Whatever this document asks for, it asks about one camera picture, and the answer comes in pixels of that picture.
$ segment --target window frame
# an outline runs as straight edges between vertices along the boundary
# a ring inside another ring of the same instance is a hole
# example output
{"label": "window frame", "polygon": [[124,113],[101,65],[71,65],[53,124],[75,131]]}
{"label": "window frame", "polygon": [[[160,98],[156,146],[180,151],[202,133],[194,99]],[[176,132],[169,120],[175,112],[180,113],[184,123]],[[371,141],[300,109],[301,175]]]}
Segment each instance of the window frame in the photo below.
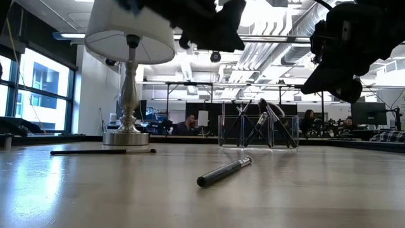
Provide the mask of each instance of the window frame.
{"label": "window frame", "polygon": [[[67,67],[69,69],[69,77],[68,77],[68,92],[67,96],[60,96],[58,94],[52,93],[52,92],[47,92],[43,91],[40,89],[36,89],[30,86],[25,85],[20,85],[18,82],[20,81],[20,69],[18,68],[18,65],[14,58],[11,59],[11,66],[10,66],[10,78],[9,80],[0,80],[0,84],[7,86],[8,87],[8,98],[7,98],[7,104],[6,104],[6,116],[7,117],[15,117],[16,115],[16,109],[17,109],[17,100],[18,100],[18,91],[28,91],[28,92],[34,92],[36,94],[48,96],[51,98],[56,98],[56,99],[62,99],[66,101],[66,108],[65,108],[65,129],[64,130],[46,130],[47,133],[71,133],[72,132],[72,116],[73,116],[73,94],[74,94],[74,83],[75,83],[75,77],[76,77],[76,71],[77,67],[72,67],[72,66],[66,66],[66,64],[61,63],[58,60],[54,60],[53,58],[50,58],[49,55],[46,55],[42,53],[41,51],[36,50],[36,48],[32,48],[30,46],[26,47],[27,49],[30,49],[32,51],[35,51],[36,53],[39,53],[43,55],[46,58],[49,58],[50,60],[53,60],[55,62],[58,62],[59,64],[62,64],[63,66]],[[9,58],[8,55],[2,54],[2,56],[5,58]],[[17,53],[17,58],[18,62],[21,62],[21,53]]]}

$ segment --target table surface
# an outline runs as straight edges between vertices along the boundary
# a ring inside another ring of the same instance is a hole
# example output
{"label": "table surface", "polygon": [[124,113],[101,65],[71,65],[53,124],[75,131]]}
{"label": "table surface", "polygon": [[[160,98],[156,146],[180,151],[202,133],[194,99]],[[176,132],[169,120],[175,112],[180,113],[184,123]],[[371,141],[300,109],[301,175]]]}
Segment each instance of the table surface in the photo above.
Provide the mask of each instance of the table surface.
{"label": "table surface", "polygon": [[[156,154],[49,156],[99,142],[0,151],[0,227],[404,227],[402,154],[153,144]],[[250,156],[201,189],[196,179]]]}

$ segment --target ceiling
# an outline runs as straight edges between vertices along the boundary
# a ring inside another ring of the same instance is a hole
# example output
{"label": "ceiling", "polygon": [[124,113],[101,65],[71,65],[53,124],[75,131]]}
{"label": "ceiling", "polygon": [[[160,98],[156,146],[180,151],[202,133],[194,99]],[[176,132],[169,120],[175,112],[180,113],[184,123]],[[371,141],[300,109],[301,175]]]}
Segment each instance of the ceiling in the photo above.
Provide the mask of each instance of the ceiling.
{"label": "ceiling", "polygon": [[[314,22],[322,19],[326,11],[313,0],[301,0],[301,4],[293,5],[296,0],[288,0],[289,8],[281,12],[279,8],[272,8],[266,0],[248,0],[263,6],[259,11],[253,11],[253,24],[248,27],[240,26],[239,34],[252,35],[311,35]],[[335,4],[337,0],[325,0]],[[26,10],[50,24],[56,30],[67,33],[83,33],[86,31],[92,9],[92,2],[77,0],[16,0]],[[249,43],[245,51],[221,53],[221,61],[211,63],[210,51],[185,52],[176,44],[176,57],[173,61],[146,68],[145,76],[148,80],[168,80],[169,75],[183,75],[183,80],[200,81],[201,79],[219,82],[247,82],[274,84],[282,79],[286,84],[303,84],[313,72],[311,55],[308,46],[294,44]],[[392,53],[393,58],[378,61],[370,68],[370,73],[363,78],[372,84],[377,77],[377,70],[397,61],[404,65],[405,47],[399,46]],[[185,72],[184,64],[190,72]]]}

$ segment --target silver lamp base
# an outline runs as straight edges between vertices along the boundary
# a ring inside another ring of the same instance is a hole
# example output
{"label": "silver lamp base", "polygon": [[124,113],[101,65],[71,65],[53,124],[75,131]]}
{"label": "silver lamp base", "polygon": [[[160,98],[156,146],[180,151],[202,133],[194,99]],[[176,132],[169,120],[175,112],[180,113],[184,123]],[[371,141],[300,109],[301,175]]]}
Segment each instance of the silver lamp base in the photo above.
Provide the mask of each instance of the silver lamp base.
{"label": "silver lamp base", "polygon": [[105,132],[103,144],[111,146],[146,146],[149,145],[147,133]]}

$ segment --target computer monitor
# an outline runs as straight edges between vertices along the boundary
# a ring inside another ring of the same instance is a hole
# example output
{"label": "computer monitor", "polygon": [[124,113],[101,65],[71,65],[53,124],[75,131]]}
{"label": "computer monitor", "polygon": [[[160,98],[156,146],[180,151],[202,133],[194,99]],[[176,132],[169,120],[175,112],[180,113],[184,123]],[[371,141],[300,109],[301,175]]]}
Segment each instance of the computer monitor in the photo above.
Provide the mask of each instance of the computer monitor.
{"label": "computer monitor", "polygon": [[387,124],[387,112],[384,103],[357,102],[351,105],[351,110],[355,124]]}
{"label": "computer monitor", "polygon": [[[122,117],[122,109],[120,105],[118,105],[118,101],[116,102],[116,117]],[[139,101],[139,107],[135,110],[134,117],[139,120],[145,120],[146,118],[146,100]]]}

